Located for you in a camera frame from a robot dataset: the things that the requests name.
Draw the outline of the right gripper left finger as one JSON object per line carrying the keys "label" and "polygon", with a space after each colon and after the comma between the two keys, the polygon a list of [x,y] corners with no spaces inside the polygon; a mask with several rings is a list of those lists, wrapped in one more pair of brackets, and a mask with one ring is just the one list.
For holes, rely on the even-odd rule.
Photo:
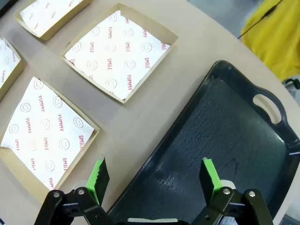
{"label": "right gripper left finger", "polygon": [[70,225],[75,217],[84,217],[89,225],[109,225],[110,217],[101,206],[109,179],[105,159],[98,160],[84,187],[47,194],[35,224]]}

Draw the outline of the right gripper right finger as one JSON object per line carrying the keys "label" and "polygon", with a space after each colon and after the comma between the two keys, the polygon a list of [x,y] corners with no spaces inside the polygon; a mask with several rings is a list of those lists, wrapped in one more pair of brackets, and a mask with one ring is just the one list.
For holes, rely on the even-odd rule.
{"label": "right gripper right finger", "polygon": [[262,194],[257,189],[240,193],[224,186],[211,159],[202,159],[199,179],[206,206],[193,225],[218,225],[224,217],[234,218],[239,225],[273,224]]}

